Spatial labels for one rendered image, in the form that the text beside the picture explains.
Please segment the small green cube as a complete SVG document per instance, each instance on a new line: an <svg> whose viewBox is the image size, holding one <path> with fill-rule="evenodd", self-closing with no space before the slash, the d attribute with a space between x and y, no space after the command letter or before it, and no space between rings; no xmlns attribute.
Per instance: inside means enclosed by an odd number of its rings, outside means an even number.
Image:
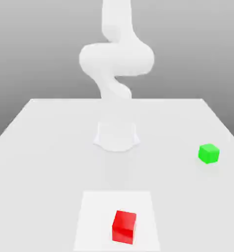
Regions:
<svg viewBox="0 0 234 252"><path fill-rule="evenodd" d="M215 163L219 159L220 150L213 144L200 145L198 157L206 164Z"/></svg>

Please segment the small red cube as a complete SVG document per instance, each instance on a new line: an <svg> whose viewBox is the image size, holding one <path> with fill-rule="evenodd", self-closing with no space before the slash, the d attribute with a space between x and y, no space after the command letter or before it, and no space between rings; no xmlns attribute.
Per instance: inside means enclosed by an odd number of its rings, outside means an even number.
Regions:
<svg viewBox="0 0 234 252"><path fill-rule="evenodd" d="M136 213L117 210L112 224L112 240L132 245L136 227Z"/></svg>

